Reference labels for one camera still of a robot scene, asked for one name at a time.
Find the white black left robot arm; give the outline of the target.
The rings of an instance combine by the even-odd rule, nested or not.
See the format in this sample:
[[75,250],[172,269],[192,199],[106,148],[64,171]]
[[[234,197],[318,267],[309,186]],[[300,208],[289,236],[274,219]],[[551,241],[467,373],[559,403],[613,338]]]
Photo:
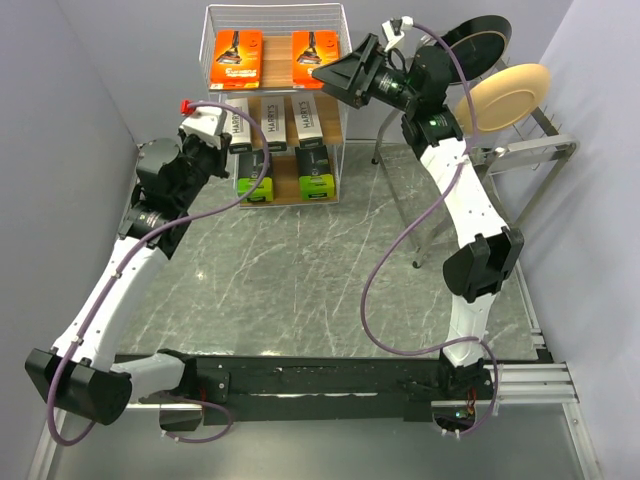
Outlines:
[[194,356],[170,349],[116,360],[120,337],[146,288],[173,257],[188,210],[211,177],[227,178],[228,133],[207,144],[196,134],[143,144],[136,183],[108,265],[81,311],[49,350],[34,349],[25,370],[43,400],[110,425],[128,403],[165,391],[184,402],[198,390]]

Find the metal dish rack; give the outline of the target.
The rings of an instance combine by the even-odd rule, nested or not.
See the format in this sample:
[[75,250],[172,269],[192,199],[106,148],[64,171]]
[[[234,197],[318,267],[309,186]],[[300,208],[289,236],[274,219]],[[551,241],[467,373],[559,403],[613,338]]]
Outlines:
[[[512,66],[500,60],[496,63],[493,74],[508,67]],[[481,180],[518,168],[535,169],[543,163],[553,164],[519,216],[512,222],[517,227],[526,223],[546,191],[579,149],[579,141],[572,135],[562,134],[554,125],[553,119],[546,115],[546,110],[541,104],[531,114],[505,128],[513,128],[516,131],[516,141],[493,148],[476,147],[470,154]]]

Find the orange Gillette pack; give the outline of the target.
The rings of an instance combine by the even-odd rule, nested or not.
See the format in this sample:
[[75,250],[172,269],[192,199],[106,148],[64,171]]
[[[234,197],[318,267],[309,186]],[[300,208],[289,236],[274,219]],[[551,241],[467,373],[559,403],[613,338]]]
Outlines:
[[209,81],[212,90],[257,89],[262,73],[263,33],[221,30],[215,38]]
[[340,57],[340,42],[336,31],[294,31],[291,35],[292,85],[298,89],[321,89],[323,82],[315,79],[315,69]]

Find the Gillette Labs razor box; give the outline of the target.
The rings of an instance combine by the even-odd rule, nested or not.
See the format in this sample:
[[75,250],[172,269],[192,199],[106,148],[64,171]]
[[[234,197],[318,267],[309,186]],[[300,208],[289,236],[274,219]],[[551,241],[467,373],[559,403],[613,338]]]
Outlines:
[[[243,196],[257,182],[264,166],[264,152],[256,150],[242,153],[238,156],[238,169],[236,191],[238,196]],[[253,193],[246,197],[245,203],[265,203],[274,200],[274,183],[272,165],[269,165],[267,172],[256,187]]]
[[336,185],[327,147],[296,147],[294,151],[301,198],[321,200],[333,197]]

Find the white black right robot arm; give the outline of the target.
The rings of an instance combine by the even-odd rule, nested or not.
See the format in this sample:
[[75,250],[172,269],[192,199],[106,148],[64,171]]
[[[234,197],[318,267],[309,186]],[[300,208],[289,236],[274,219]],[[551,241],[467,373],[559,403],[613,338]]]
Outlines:
[[439,191],[458,249],[443,263],[452,295],[447,339],[439,346],[436,387],[449,398],[488,387],[483,341],[490,309],[524,246],[516,228],[496,211],[470,158],[471,141],[446,104],[453,83],[465,85],[462,64],[442,39],[423,46],[408,69],[395,69],[376,35],[353,52],[316,68],[323,92],[355,109],[379,100],[402,114],[406,143]]

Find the white wire wooden shelf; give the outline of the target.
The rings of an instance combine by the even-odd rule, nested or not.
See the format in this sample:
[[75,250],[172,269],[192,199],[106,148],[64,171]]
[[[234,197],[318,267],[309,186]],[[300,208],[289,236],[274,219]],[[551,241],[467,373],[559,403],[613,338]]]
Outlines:
[[236,109],[225,129],[243,208],[338,202],[348,112],[311,74],[350,50],[339,3],[207,6],[199,61],[210,99]]

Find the white Harry's box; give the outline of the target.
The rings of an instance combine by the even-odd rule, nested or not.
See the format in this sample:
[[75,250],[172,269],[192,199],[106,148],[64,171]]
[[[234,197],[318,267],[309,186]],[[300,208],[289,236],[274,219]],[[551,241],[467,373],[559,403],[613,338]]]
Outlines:
[[311,93],[291,96],[294,121],[300,148],[316,148],[324,144],[314,95]]
[[[226,104],[244,114],[249,114],[247,98],[227,98]],[[235,112],[228,112],[225,120],[225,132],[231,135],[229,145],[231,154],[242,154],[252,150],[251,125],[244,117]]]
[[261,128],[270,152],[287,150],[286,112],[282,96],[261,98]]

